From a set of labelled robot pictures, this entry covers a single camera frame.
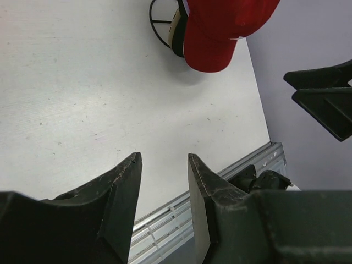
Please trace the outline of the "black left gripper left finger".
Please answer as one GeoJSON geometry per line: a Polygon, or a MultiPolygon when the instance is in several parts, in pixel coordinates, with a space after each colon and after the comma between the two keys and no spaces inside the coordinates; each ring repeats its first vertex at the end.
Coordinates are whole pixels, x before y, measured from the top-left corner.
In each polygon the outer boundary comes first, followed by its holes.
{"type": "Polygon", "coordinates": [[[127,263],[142,157],[53,200],[1,192],[1,263],[127,263]]]}

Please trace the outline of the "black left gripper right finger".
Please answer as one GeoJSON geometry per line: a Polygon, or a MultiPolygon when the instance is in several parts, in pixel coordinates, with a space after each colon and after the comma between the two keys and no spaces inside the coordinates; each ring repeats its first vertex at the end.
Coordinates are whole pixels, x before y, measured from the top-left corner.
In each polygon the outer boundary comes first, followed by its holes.
{"type": "Polygon", "coordinates": [[[250,192],[188,155],[197,263],[351,263],[351,192],[250,192]]]}

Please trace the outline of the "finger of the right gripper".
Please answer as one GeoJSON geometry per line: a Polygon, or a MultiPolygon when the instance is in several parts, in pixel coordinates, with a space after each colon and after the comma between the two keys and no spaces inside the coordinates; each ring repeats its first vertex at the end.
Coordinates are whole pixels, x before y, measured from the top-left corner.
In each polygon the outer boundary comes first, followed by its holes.
{"type": "Polygon", "coordinates": [[[292,100],[340,142],[351,137],[351,88],[300,89],[292,100]]]}
{"type": "Polygon", "coordinates": [[[351,87],[351,60],[331,67],[290,71],[283,79],[296,90],[351,87]]]}

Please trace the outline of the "red baseball cap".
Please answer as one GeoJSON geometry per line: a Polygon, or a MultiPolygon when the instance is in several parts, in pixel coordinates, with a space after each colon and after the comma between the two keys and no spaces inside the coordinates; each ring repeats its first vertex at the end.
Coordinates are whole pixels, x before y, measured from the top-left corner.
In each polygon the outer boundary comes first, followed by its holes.
{"type": "Polygon", "coordinates": [[[204,72],[224,70],[237,42],[259,30],[270,19],[279,0],[183,1],[188,20],[184,58],[188,66],[204,72]]]}

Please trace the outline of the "black baseball cap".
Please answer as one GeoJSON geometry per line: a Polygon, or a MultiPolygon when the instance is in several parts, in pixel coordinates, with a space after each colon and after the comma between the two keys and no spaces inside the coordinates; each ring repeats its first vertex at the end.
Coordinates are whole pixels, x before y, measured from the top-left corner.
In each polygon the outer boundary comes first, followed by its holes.
{"type": "Polygon", "coordinates": [[[178,56],[184,58],[184,37],[188,18],[182,16],[176,28],[173,39],[172,51],[178,56]]]}

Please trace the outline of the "beige baseball cap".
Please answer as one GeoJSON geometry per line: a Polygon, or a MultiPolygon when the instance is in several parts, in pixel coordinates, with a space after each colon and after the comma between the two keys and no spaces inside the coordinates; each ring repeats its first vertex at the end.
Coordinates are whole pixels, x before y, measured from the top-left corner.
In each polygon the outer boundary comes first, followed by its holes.
{"type": "Polygon", "coordinates": [[[177,10],[174,13],[174,16],[173,16],[173,19],[171,21],[170,28],[169,28],[168,44],[169,44],[170,48],[172,48],[176,28],[180,22],[181,17],[182,16],[180,14],[179,8],[177,8],[177,10]]]}

